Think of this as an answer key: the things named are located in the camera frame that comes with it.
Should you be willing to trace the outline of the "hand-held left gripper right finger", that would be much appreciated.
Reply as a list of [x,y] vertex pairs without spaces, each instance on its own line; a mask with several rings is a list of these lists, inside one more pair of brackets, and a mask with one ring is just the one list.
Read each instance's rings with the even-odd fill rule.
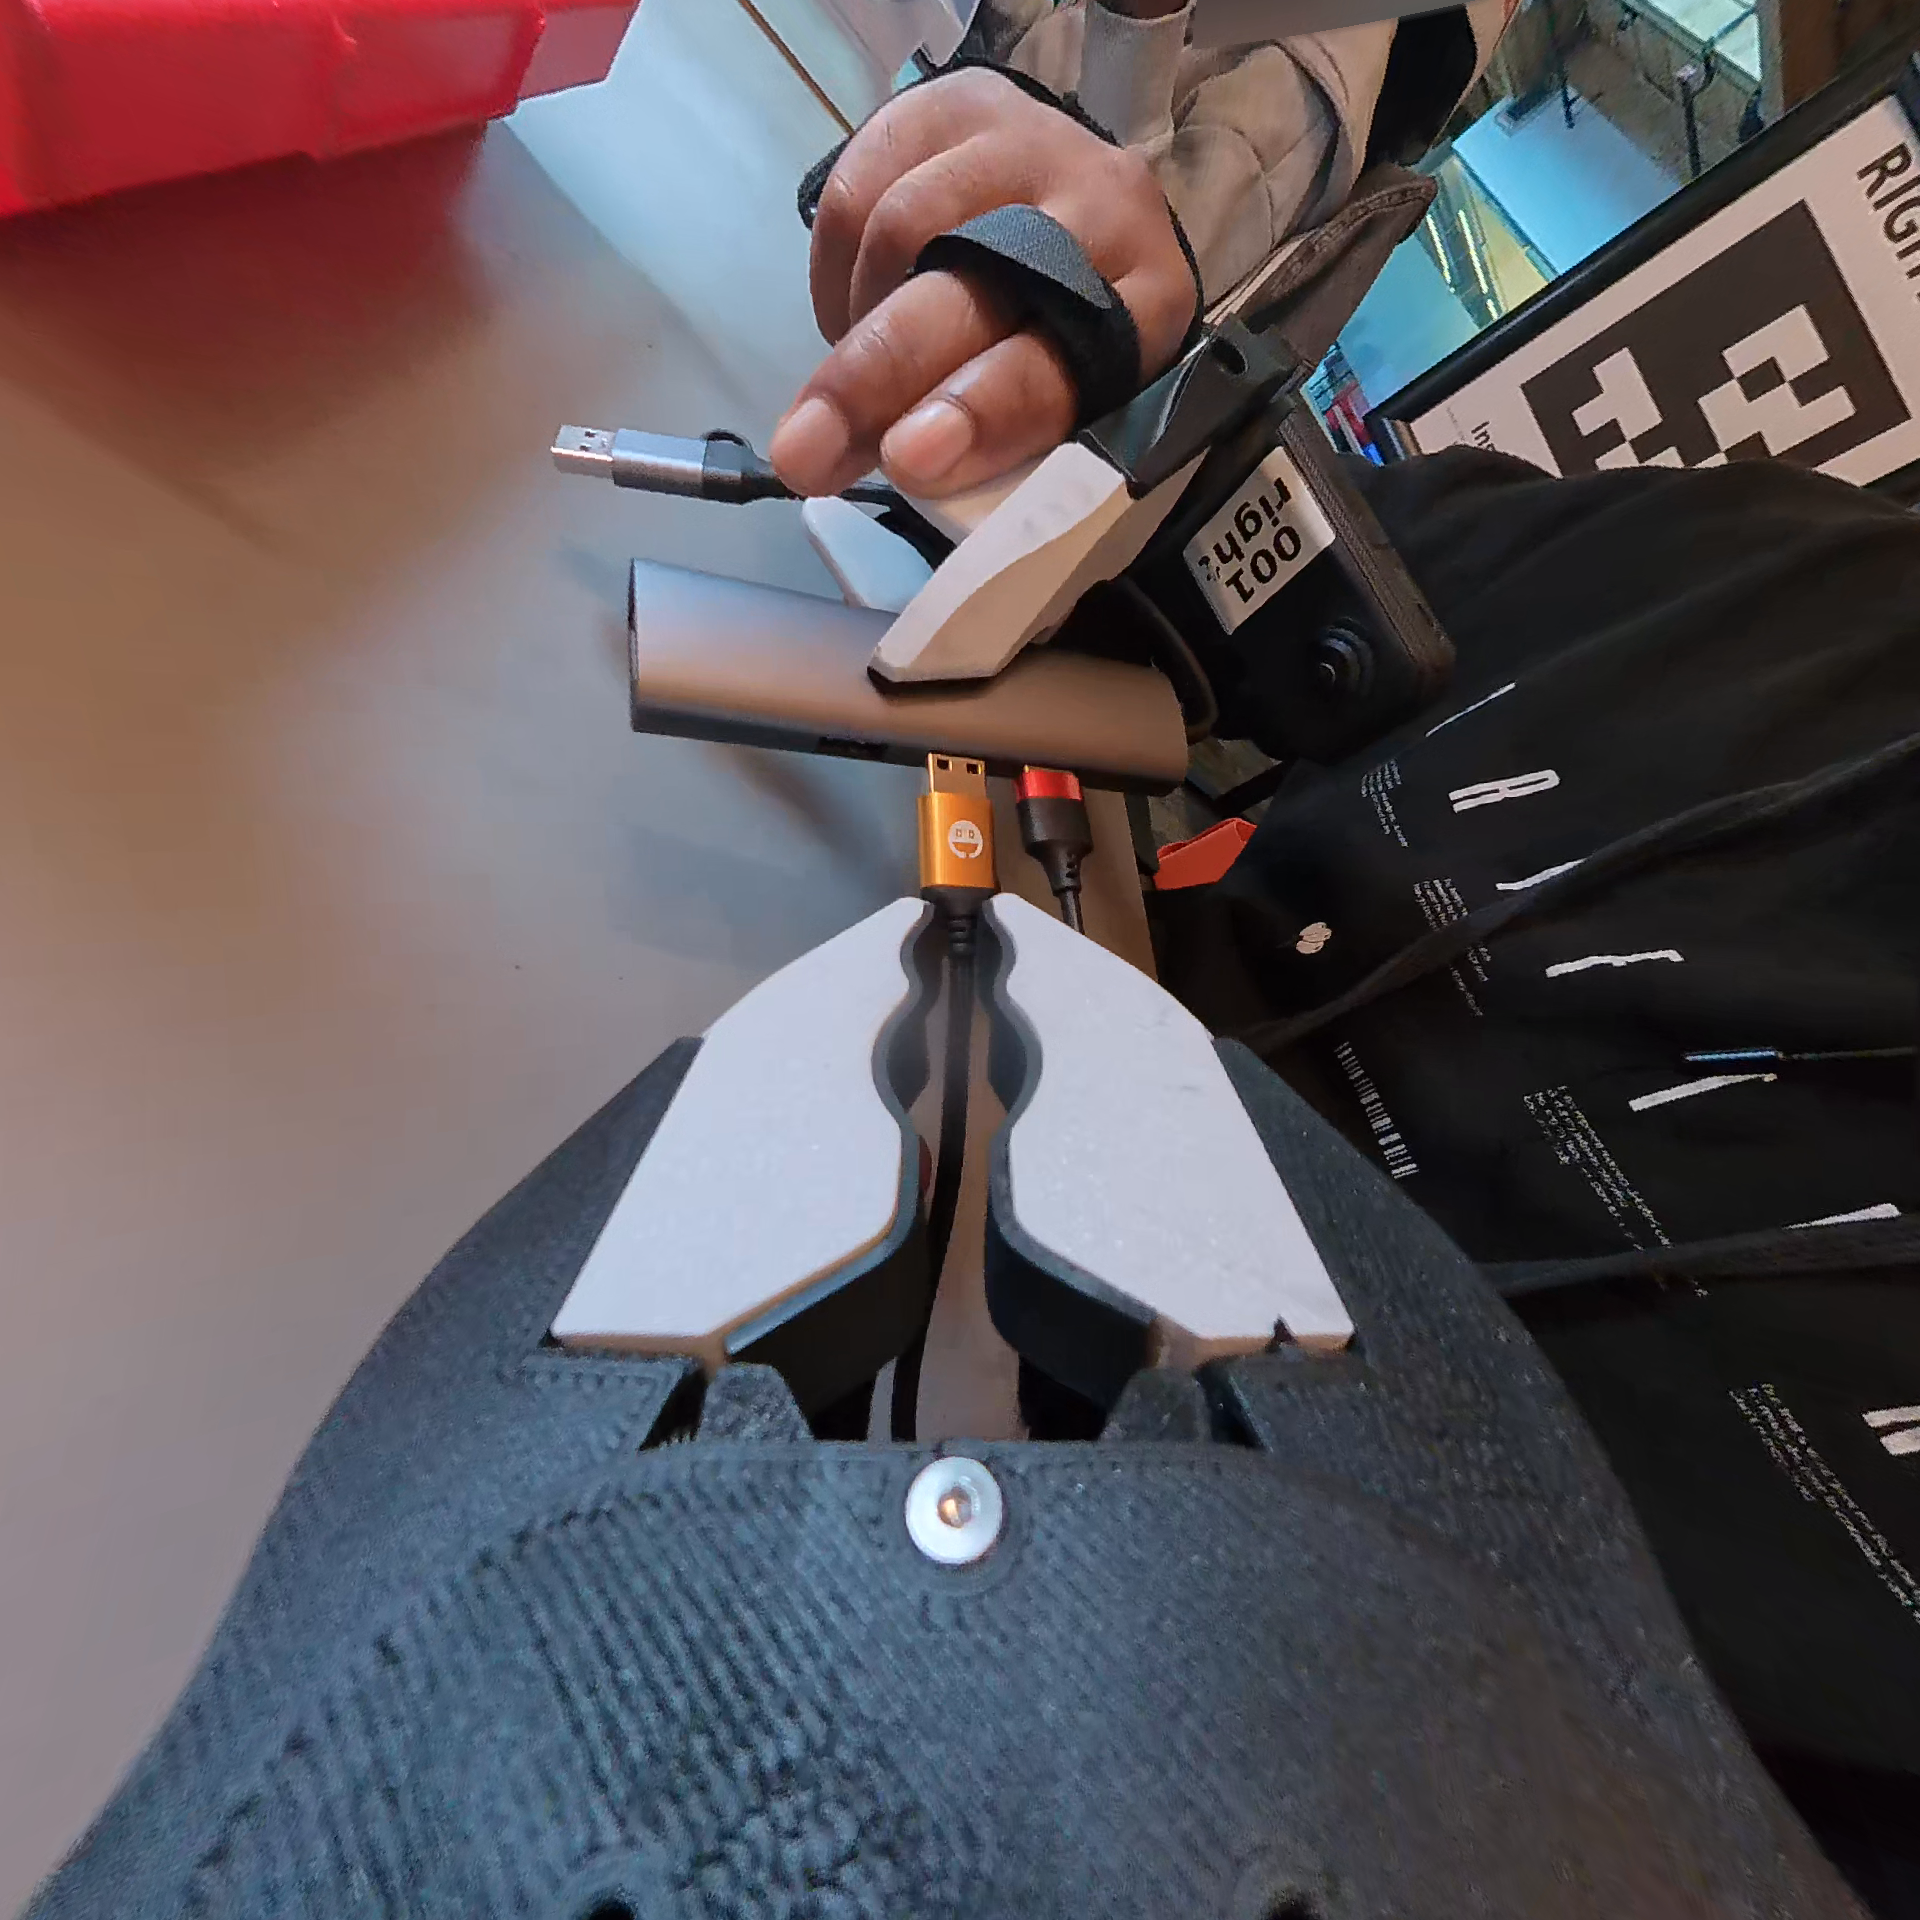
[[993,932],[988,1293],[1039,1369],[1343,1350],[1338,1293],[1210,1030],[1018,895]]

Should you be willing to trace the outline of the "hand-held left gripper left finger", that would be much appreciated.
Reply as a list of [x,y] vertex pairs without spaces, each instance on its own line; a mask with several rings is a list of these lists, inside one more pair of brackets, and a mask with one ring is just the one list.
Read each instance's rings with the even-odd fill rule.
[[877,1369],[927,1299],[929,1077],[901,897],[763,979],[701,1033],[551,1337],[575,1352]]

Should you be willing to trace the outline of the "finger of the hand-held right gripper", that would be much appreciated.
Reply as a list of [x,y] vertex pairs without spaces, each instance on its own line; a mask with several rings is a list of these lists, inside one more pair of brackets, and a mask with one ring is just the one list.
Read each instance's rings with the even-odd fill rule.
[[1083,443],[1052,449],[931,574],[871,653],[891,687],[994,679],[1128,520],[1120,468]]
[[842,496],[801,503],[803,531],[851,607],[901,612],[938,563]]

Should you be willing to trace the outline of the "silver usb plug with cable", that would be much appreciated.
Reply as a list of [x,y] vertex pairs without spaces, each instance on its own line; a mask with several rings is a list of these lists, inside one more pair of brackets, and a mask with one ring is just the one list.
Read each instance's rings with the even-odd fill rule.
[[[717,505],[744,507],[763,499],[801,499],[749,440],[729,430],[687,438],[636,428],[564,425],[551,446],[551,459],[564,473],[601,476],[623,488]],[[896,532],[922,558],[931,555],[931,541],[944,541],[944,559],[961,545],[922,507],[883,480],[860,480],[840,496],[805,500],[808,507],[828,503],[877,507],[883,531],[891,532],[895,520],[901,520]],[[1128,616],[1138,625],[1148,659],[1172,686],[1189,743],[1207,737],[1218,719],[1216,693],[1189,639],[1137,581],[1113,574],[1104,583],[1092,583],[1091,589],[1129,607]]]

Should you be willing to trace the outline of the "red plastic bin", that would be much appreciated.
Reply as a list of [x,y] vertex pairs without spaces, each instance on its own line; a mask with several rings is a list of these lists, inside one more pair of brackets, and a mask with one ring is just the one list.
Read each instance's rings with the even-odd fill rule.
[[594,84],[636,3],[4,3],[3,215],[481,128]]

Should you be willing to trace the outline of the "person's right hand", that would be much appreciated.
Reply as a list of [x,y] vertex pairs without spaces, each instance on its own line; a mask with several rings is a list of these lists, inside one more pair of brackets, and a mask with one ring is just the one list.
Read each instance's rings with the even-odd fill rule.
[[914,271],[931,240],[1009,204],[1073,233],[1132,313],[1144,374],[1169,367],[1197,300],[1145,158],[1002,72],[957,71],[887,103],[824,187],[809,289],[833,349],[770,438],[788,488],[828,496],[885,471],[935,499],[1069,438],[1080,400],[1057,345],[971,277]]

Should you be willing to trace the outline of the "orange plastic piece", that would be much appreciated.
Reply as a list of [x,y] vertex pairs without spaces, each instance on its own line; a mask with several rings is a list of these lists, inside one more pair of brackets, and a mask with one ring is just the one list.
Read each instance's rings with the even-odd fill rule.
[[1231,817],[1215,822],[1204,831],[1162,846],[1156,849],[1154,889],[1159,894],[1175,894],[1221,881],[1256,831],[1257,824],[1252,821]]

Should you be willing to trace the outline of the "black and white marker board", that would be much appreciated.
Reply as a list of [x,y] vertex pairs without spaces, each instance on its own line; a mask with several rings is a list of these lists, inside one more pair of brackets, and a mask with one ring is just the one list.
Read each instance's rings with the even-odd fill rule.
[[1789,108],[1365,420],[1549,473],[1773,459],[1916,505],[1917,59]]

